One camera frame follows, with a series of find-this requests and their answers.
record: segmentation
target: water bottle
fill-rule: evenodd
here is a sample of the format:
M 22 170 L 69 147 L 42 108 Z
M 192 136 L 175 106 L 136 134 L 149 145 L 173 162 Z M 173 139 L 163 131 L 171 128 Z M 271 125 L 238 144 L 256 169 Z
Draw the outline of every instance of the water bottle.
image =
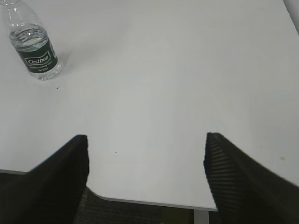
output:
M 55 77 L 63 65 L 37 14 L 22 0 L 0 0 L 10 42 L 30 74 L 39 80 Z

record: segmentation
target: plastic bottle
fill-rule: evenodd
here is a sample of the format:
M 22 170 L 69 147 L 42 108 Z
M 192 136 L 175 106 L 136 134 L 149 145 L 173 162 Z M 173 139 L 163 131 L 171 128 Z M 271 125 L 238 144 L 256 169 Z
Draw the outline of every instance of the plastic bottle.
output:
M 59 74 L 63 65 L 33 9 L 21 0 L 0 0 L 0 4 L 4 6 L 2 15 L 10 42 L 30 74 L 39 80 Z

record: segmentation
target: gray carpet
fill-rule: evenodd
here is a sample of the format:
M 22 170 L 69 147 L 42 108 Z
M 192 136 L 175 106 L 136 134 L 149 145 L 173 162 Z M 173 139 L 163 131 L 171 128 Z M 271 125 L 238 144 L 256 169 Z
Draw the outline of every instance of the gray carpet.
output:
M 0 185 L 18 175 L 0 173 Z M 210 212 L 210 224 L 220 224 Z M 86 188 L 74 224 L 193 224 L 193 210 L 100 199 Z
M 160 224 L 162 207 L 111 202 L 85 190 L 75 224 Z

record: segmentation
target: white table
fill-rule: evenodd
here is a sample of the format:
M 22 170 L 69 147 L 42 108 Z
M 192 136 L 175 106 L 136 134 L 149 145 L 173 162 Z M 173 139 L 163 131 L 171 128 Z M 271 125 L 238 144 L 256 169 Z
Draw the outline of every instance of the white table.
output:
M 299 184 L 299 37 L 282 0 L 28 2 L 65 69 L 34 80 L 0 28 L 0 169 L 82 133 L 99 196 L 213 210 L 202 162 L 220 132 Z

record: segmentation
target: green label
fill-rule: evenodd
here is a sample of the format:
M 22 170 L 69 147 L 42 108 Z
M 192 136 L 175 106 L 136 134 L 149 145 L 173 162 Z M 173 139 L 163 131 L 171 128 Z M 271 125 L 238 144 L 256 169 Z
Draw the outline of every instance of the green label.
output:
M 50 40 L 38 50 L 28 52 L 17 50 L 17 52 L 32 73 L 47 72 L 57 64 L 57 57 Z

